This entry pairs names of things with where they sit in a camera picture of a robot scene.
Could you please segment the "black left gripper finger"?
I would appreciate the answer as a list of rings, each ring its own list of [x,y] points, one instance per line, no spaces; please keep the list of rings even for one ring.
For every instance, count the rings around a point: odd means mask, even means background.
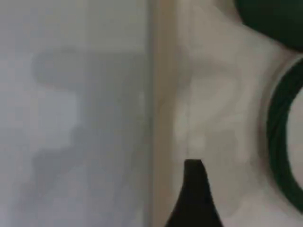
[[[222,227],[205,166],[200,159],[186,159],[183,182],[167,227]]]

